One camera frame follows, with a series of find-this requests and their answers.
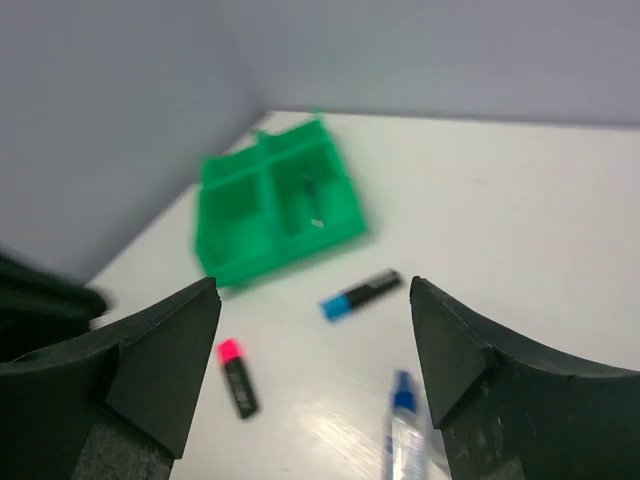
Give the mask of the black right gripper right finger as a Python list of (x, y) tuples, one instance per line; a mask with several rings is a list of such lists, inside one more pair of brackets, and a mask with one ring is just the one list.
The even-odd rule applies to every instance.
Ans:
[(635, 479), (639, 375), (550, 348), (426, 279), (410, 286), (433, 427), (455, 479)]

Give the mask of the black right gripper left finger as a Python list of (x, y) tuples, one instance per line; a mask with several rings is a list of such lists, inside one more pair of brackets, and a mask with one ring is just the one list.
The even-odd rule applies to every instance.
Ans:
[(5, 479), (166, 479), (221, 311), (213, 278), (1, 365)]

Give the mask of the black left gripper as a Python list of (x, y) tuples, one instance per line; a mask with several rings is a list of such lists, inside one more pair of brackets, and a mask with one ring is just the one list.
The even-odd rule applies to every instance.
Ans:
[(3, 362), (87, 333), (107, 309), (97, 291), (1, 256)]

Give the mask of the blue gel pen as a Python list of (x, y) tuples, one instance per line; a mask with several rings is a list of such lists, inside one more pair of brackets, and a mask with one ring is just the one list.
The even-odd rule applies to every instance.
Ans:
[(307, 197), (310, 209), (310, 223), (317, 228), (324, 227), (324, 220), (322, 216), (322, 209), (319, 202), (319, 196), (316, 189), (315, 181), (311, 174), (302, 171), (300, 174), (300, 180), (303, 191)]

